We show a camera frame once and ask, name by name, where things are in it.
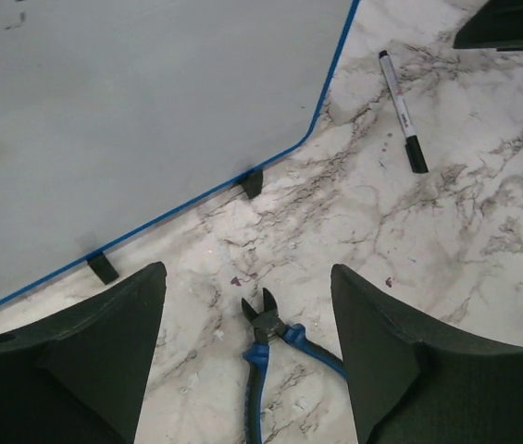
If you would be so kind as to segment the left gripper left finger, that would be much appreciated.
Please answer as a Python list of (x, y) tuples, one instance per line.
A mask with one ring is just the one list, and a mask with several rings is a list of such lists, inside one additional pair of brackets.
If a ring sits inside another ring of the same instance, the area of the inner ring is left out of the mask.
[(132, 443), (162, 320), (167, 270), (0, 334), (0, 443)]

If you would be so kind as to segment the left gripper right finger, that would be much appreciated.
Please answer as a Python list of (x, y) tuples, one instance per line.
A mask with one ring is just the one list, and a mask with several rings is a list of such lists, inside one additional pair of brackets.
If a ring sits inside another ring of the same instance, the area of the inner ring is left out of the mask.
[(523, 347), (401, 302), (346, 265), (330, 291), (361, 443), (523, 443)]

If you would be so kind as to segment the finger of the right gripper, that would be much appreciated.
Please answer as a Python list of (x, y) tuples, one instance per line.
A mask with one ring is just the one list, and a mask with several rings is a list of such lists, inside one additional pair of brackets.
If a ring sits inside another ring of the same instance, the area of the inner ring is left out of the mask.
[(523, 51), (523, 0), (488, 1), (458, 31), (454, 49)]

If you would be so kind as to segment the white whiteboard marker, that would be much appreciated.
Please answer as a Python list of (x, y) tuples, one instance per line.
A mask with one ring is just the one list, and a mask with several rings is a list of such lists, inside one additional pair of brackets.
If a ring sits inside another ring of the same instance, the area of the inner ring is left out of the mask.
[(419, 144), (416, 129), (409, 116), (405, 96), (397, 78), (392, 59), (386, 50), (379, 52), (379, 62), (405, 137), (405, 151), (411, 169), (415, 174), (426, 174), (429, 172), (429, 169)]

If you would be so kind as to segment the blue framed whiteboard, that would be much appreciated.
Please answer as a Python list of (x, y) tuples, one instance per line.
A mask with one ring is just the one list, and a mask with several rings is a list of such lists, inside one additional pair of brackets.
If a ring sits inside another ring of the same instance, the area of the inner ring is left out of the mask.
[(0, 1), (0, 305), (286, 155), (355, 1)]

